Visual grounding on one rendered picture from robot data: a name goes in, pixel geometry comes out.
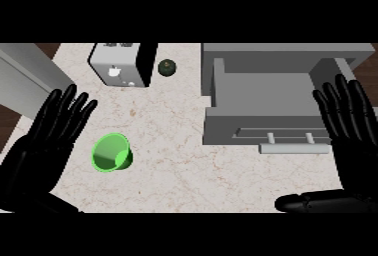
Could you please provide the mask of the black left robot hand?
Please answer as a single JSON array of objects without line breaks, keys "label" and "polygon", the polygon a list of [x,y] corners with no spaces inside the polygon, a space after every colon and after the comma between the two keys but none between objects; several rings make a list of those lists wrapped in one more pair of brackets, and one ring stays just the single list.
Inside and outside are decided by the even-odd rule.
[{"label": "black left robot hand", "polygon": [[76,85],[54,89],[27,133],[16,140],[0,164],[0,209],[13,213],[78,214],[78,208],[51,194],[76,138],[97,101]]}]

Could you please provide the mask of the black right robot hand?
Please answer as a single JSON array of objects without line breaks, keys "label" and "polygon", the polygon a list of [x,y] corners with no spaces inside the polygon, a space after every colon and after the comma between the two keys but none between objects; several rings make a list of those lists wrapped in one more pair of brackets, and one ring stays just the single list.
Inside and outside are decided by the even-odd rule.
[{"label": "black right robot hand", "polygon": [[342,188],[280,196],[274,208],[284,213],[378,213],[378,119],[360,82],[337,74],[312,98]]}]

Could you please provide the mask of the green cup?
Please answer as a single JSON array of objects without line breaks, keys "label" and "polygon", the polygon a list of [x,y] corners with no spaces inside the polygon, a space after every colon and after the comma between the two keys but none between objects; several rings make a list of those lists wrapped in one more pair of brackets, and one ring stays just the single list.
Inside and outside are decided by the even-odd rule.
[{"label": "green cup", "polygon": [[119,133],[106,134],[91,149],[92,168],[103,173],[123,170],[132,163],[132,152],[126,137]]}]

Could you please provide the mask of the grey drawer front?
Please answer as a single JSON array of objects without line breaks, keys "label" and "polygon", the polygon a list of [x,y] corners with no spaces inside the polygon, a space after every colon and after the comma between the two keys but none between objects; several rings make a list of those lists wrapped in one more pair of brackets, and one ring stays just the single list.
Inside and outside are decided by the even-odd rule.
[{"label": "grey drawer front", "polygon": [[267,134],[275,143],[305,143],[309,133],[315,143],[329,143],[318,116],[206,116],[203,145],[258,145]]}]

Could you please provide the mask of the grey open drawer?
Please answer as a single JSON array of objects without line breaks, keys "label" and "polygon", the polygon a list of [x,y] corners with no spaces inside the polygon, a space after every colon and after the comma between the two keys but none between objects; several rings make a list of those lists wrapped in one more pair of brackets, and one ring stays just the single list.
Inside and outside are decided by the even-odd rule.
[{"label": "grey open drawer", "polygon": [[206,116],[318,116],[312,91],[354,74],[342,58],[321,59],[308,73],[228,73],[213,60]]}]

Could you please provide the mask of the pale grey appliance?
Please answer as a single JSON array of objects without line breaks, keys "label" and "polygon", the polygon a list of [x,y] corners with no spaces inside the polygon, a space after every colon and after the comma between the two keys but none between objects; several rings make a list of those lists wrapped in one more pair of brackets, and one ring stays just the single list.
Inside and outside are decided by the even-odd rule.
[{"label": "pale grey appliance", "polygon": [[33,43],[0,43],[0,104],[29,119],[54,89],[73,83]]}]

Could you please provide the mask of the grey cabinet body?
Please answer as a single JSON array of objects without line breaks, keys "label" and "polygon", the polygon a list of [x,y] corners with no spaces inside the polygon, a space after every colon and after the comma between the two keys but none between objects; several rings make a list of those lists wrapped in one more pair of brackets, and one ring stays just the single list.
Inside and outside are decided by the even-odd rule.
[{"label": "grey cabinet body", "polygon": [[308,73],[324,58],[342,58],[354,70],[373,52],[370,43],[202,43],[200,93],[209,95],[216,58],[228,73]]}]

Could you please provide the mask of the silver toaster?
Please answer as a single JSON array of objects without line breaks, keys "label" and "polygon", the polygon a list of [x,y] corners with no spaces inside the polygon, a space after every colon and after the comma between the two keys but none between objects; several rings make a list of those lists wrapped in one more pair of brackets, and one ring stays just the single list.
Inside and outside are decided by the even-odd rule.
[{"label": "silver toaster", "polygon": [[106,86],[148,86],[156,49],[156,43],[94,44],[86,62]]}]

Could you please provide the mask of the dark green avocado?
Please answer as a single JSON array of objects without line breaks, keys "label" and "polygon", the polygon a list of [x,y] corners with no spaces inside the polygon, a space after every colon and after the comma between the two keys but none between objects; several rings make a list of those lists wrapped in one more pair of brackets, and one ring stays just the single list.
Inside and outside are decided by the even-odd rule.
[{"label": "dark green avocado", "polygon": [[169,77],[175,73],[175,62],[171,59],[163,59],[157,64],[157,73],[163,77]]}]

